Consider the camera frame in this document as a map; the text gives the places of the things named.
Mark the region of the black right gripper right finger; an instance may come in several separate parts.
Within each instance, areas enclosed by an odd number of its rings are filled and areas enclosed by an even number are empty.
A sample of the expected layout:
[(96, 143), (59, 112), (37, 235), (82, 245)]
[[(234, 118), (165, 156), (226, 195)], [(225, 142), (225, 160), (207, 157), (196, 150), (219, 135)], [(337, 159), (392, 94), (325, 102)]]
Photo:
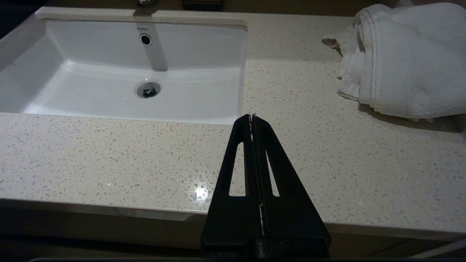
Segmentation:
[(264, 233), (268, 237), (331, 237), (271, 125), (253, 116)]

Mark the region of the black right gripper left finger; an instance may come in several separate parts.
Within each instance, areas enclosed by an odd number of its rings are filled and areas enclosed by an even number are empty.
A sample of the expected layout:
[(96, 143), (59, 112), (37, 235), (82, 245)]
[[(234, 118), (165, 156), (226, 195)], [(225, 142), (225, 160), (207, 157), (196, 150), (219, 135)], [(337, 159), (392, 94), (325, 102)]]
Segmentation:
[[(228, 140), (202, 233), (203, 240), (250, 240), (262, 235), (251, 134), (251, 116), (243, 115), (235, 121)], [(243, 144), (246, 193), (231, 196), (229, 191), (239, 144)]]

